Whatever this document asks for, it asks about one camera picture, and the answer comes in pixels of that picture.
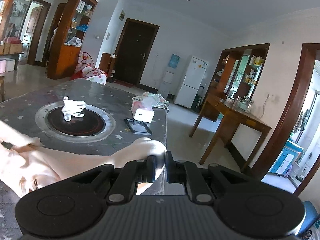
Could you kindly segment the white sweatshirt garment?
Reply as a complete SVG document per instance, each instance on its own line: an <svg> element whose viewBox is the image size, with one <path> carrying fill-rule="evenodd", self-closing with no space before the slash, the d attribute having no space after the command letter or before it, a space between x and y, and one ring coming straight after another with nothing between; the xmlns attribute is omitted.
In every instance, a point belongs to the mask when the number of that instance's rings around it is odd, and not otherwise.
<svg viewBox="0 0 320 240"><path fill-rule="evenodd" d="M31 138L1 122L1 181L22 198L29 192L71 178L101 165L122 168L135 160L156 157L156 176L164 165L166 147L157 140L139 138L111 156L75 154L44 148L39 138Z"/></svg>

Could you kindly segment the black smartphone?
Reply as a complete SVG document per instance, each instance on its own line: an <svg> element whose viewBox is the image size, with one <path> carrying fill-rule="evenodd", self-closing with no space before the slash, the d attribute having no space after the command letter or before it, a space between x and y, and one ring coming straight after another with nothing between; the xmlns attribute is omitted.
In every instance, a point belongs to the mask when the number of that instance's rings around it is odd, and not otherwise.
<svg viewBox="0 0 320 240"><path fill-rule="evenodd" d="M134 134L152 135L151 129L145 122L134 119L124 119L124 122L128 126L129 130Z"/></svg>

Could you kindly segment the grey star-patterned table cover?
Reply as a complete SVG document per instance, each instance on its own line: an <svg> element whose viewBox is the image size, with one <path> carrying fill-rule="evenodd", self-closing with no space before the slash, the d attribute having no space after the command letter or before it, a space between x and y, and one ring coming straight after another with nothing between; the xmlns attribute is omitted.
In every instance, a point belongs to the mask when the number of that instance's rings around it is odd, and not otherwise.
<svg viewBox="0 0 320 240"><path fill-rule="evenodd" d="M1 103L1 239L21 235L14 218L20 198L100 165L121 168L154 156L156 182L141 183L138 192L160 187L167 114L156 111L150 136L133 134L125 124L132 99L126 91L76 80Z"/></svg>

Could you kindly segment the white tissue box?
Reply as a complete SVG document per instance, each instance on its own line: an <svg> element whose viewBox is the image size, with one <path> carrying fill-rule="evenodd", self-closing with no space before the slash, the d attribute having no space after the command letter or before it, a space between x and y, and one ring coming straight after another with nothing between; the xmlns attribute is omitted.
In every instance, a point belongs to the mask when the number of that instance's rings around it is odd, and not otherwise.
<svg viewBox="0 0 320 240"><path fill-rule="evenodd" d="M131 112L134 120L147 123L152 122L155 114L152 107L145 107L141 101L132 103Z"/></svg>

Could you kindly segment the round black induction cooktop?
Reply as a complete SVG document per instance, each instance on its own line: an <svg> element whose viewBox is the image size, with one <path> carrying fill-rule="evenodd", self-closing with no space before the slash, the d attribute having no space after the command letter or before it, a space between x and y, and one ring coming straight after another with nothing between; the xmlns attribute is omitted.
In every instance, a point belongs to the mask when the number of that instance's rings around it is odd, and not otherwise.
<svg viewBox="0 0 320 240"><path fill-rule="evenodd" d="M35 114L37 126L56 139L71 143L92 143L106 139L115 129L114 117L93 105L86 105L84 117L63 118L63 102L58 101L41 107Z"/></svg>

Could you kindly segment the floral cloth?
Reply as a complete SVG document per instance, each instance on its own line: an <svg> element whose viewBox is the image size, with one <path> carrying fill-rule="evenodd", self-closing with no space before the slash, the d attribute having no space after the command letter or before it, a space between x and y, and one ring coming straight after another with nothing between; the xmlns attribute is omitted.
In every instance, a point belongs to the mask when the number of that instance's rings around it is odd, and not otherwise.
<svg viewBox="0 0 320 240"><path fill-rule="evenodd" d="M161 94L153 94L150 92L144 92L140 96L134 96L133 102L139 102L146 108L161 108L169 110L169 101L163 98Z"/></svg>

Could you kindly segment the wooden side table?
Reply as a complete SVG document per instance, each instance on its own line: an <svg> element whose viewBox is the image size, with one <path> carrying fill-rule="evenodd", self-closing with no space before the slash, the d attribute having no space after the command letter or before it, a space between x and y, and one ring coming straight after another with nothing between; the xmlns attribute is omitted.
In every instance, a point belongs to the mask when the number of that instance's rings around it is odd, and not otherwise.
<svg viewBox="0 0 320 240"><path fill-rule="evenodd" d="M240 167L241 172L248 172L249 171L249 164L256 156L259 148L265 141L268 133L271 130L271 127L262 122L260 119L256 118L252 114L246 113L239 108L233 107L231 104L227 103L222 98L208 94L203 107L193 125L193 128L189 134L189 137L192 137L200 124L204 114L209 110L216 110L217 112L223 115L223 118L211 139L207 149L205 150L204 154L202 155L199 164L204 164L204 162L209 157L210 153L212 152L216 142L221 139L225 146L231 144L231 140L236 133L236 130L240 125L244 125L246 127L252 128L255 131L261 133L259 139L255 147L253 148L252 152L250 153L247 160L244 160L243 157L236 157L234 160L237 162L238 166Z"/></svg>

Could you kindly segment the white glove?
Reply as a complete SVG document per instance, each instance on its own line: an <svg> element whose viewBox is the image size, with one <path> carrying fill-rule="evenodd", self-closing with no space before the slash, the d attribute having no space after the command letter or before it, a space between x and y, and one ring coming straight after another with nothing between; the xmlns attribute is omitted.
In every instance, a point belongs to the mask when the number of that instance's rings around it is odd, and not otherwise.
<svg viewBox="0 0 320 240"><path fill-rule="evenodd" d="M72 117L82 118L84 117L83 110L86 108L86 103L84 101L70 100L67 96L63 97L63 108L61 112L63 113L63 118L66 122L70 122Z"/></svg>

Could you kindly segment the white refrigerator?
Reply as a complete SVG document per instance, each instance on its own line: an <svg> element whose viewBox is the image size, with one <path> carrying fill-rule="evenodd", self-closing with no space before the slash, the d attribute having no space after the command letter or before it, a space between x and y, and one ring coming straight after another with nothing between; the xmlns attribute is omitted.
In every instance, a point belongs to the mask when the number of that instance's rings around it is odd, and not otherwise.
<svg viewBox="0 0 320 240"><path fill-rule="evenodd" d="M181 77L174 104L190 108L199 90L208 62L191 56Z"/></svg>

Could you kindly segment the water dispenser with blue bottle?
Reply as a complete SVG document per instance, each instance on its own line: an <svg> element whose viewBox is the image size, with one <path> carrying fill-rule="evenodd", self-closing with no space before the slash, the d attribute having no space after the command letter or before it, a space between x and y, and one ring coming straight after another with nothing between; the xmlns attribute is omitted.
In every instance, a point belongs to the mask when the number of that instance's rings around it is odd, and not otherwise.
<svg viewBox="0 0 320 240"><path fill-rule="evenodd" d="M172 81L174 79L174 75L176 72L176 68L180 61L180 57L178 55L172 54L169 60L168 65L166 66L165 72L163 74L163 79L159 85L159 89L157 91L158 94L161 94L163 98L167 98L170 92L170 87L172 85Z"/></svg>

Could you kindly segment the red polka-dot play tent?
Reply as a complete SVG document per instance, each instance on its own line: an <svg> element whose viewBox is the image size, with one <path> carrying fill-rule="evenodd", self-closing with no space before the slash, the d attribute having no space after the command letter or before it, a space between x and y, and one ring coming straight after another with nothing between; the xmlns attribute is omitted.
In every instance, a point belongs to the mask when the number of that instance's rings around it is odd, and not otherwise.
<svg viewBox="0 0 320 240"><path fill-rule="evenodd" d="M89 55L89 53L82 52L79 55L75 71L71 76L71 80L75 79L84 79L106 85L107 74L95 67L92 57Z"/></svg>

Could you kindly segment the wooden display shelf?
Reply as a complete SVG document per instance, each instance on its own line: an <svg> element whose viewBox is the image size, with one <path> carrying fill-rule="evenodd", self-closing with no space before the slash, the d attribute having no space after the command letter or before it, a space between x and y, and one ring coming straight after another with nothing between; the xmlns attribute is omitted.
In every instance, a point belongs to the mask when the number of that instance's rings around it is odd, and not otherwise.
<svg viewBox="0 0 320 240"><path fill-rule="evenodd" d="M207 95L252 98L263 71L270 45L254 44L221 52Z"/></svg>

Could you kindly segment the dark wooden door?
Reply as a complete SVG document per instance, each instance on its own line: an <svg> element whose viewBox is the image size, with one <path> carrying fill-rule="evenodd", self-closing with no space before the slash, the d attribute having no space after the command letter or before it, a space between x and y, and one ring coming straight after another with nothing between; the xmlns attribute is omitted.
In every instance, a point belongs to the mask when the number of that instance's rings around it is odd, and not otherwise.
<svg viewBox="0 0 320 240"><path fill-rule="evenodd" d="M115 51L116 80L139 84L158 30L158 25L126 19Z"/></svg>

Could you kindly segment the wooden shelf cabinet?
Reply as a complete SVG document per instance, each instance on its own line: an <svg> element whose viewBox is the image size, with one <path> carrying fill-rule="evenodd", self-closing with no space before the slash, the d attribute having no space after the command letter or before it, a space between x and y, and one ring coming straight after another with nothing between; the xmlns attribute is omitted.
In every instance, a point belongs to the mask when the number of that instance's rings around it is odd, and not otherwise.
<svg viewBox="0 0 320 240"><path fill-rule="evenodd" d="M48 78L57 80L74 73L96 5L96 0L68 0L66 3L50 48Z"/></svg>

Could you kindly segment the cardboard box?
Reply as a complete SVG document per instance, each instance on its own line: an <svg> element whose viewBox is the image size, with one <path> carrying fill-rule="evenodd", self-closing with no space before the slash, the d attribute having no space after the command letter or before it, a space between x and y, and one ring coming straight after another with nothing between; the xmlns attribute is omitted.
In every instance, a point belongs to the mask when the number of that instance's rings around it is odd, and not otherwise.
<svg viewBox="0 0 320 240"><path fill-rule="evenodd" d="M22 43L1 43L0 45L0 54L18 54L21 53L23 49Z"/></svg>

